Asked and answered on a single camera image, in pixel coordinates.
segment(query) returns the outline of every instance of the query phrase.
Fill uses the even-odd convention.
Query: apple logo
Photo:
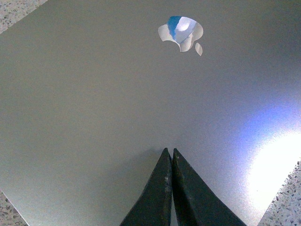
[[[171,16],[165,25],[158,28],[162,41],[173,41],[180,47],[180,52],[186,52],[193,46],[195,40],[202,37],[203,27],[193,19],[184,16]],[[195,45],[196,52],[201,56],[203,49]]]

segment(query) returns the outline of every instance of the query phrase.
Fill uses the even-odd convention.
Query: silver metal surface
[[[49,0],[0,36],[1,189],[30,226],[118,225],[177,147],[257,225],[300,156],[300,12]],[[161,41],[177,15],[203,26],[202,56]]]

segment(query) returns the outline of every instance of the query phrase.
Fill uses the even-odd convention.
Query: cutout apple logo
[[[158,28],[162,41],[173,41],[178,44],[181,52],[186,52],[193,46],[195,40],[203,36],[203,27],[193,19],[184,16],[171,16],[167,24]],[[203,49],[195,45],[196,52],[201,56]]]

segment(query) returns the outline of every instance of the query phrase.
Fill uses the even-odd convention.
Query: metal sheet
[[[300,155],[300,11],[49,0],[0,35],[1,189],[30,226],[118,225],[176,147],[257,225]],[[161,41],[178,15],[202,56]]]

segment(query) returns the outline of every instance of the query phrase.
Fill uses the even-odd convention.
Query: terrazzo floor
[[[0,0],[0,34],[46,1]],[[1,191],[0,226],[27,226]],[[285,179],[258,226],[301,226],[301,159]]]

